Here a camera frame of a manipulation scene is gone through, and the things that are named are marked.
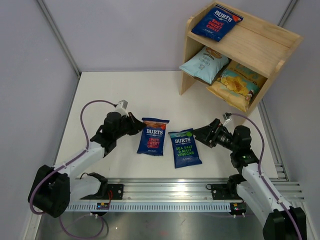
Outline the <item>blue spicy chilli bag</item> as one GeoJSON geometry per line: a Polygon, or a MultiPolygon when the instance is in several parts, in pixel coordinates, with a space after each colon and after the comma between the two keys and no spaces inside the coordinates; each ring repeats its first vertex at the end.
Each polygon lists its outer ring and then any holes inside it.
{"type": "Polygon", "coordinates": [[[163,156],[166,127],[170,121],[151,117],[143,117],[142,121],[146,124],[146,127],[142,130],[136,153],[163,156]]]}
{"type": "Polygon", "coordinates": [[[193,34],[219,42],[244,19],[243,16],[216,4],[191,30],[193,34]]]}

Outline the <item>tan salt vinegar chips bag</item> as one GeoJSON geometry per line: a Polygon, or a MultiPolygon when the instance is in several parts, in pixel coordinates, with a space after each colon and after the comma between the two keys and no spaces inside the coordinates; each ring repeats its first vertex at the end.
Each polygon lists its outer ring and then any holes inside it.
{"type": "Polygon", "coordinates": [[[231,60],[219,77],[207,89],[230,106],[247,112],[267,78],[231,60]]]}

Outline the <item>light blue cassava chips bag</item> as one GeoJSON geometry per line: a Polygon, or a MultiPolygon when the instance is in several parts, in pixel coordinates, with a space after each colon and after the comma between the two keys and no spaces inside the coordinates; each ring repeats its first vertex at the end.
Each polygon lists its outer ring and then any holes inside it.
{"type": "Polygon", "coordinates": [[[208,46],[204,46],[194,57],[182,64],[179,69],[211,85],[219,71],[228,63],[228,57],[208,46]]]}

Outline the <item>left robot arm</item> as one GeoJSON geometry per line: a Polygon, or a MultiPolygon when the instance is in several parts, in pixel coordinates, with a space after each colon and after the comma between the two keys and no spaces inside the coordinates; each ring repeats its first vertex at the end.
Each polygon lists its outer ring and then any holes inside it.
{"type": "Polygon", "coordinates": [[[106,199],[109,196],[107,178],[95,172],[82,179],[78,176],[106,157],[117,146],[119,138],[136,135],[145,127],[132,113],[108,113],[84,150],[65,163],[43,165],[38,169],[28,196],[30,210],[36,215],[57,218],[72,201],[106,199]]]}

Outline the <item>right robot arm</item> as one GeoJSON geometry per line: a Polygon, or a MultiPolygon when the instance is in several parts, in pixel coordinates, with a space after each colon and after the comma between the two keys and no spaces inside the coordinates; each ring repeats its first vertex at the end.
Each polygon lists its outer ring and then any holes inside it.
{"type": "Polygon", "coordinates": [[[262,169],[262,157],[251,148],[251,130],[238,125],[228,132],[219,119],[193,130],[195,139],[207,147],[220,145],[231,151],[230,159],[238,174],[227,181],[227,193],[241,198],[262,225],[266,240],[307,239],[307,217],[301,207],[293,207],[276,189],[262,169]]]}

